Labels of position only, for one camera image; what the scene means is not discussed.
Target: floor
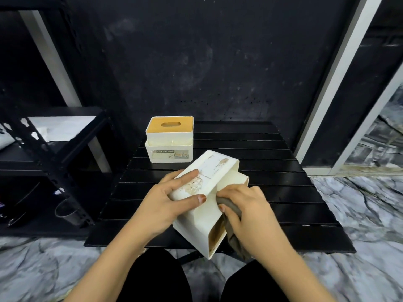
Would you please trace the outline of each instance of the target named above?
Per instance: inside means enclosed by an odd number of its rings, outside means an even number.
[[[338,301],[403,300],[403,177],[316,177],[356,254],[306,253]],[[102,252],[83,242],[0,238],[0,301],[58,301]],[[175,257],[187,250],[170,250]],[[219,297],[243,263],[223,254],[183,265],[195,302]]]

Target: oval slot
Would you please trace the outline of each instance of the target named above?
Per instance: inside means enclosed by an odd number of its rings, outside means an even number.
[[[180,122],[166,122],[161,124],[162,127],[178,127],[180,125]]]

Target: gray cloth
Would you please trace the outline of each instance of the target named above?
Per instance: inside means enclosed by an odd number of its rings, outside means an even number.
[[[227,207],[231,208],[238,216],[239,219],[242,218],[242,212],[238,208],[238,206],[231,201],[231,199],[223,198],[223,197],[216,197],[217,204],[224,204]],[[234,251],[245,261],[251,259],[251,255],[249,252],[242,246],[239,239],[235,236],[234,229],[232,228],[231,224],[229,223],[228,217],[224,214],[224,227],[227,231],[227,238],[228,243],[234,249]]]

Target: tissue box compartment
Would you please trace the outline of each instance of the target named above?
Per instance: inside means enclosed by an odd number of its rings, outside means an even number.
[[[190,195],[205,194],[207,200],[200,207],[179,216],[173,227],[201,254],[211,259],[226,235],[216,193],[229,184],[247,185],[249,177],[238,172],[238,159],[211,150],[202,154],[178,177],[194,169],[199,170],[199,175],[169,196],[172,200],[180,200]]]
[[[152,163],[193,160],[193,116],[152,117],[145,134]]]

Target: painted fingernail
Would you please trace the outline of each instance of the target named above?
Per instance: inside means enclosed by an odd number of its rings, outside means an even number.
[[[198,195],[198,199],[199,199],[199,203],[202,204],[202,203],[205,203],[207,198],[205,195],[200,194],[200,195]]]

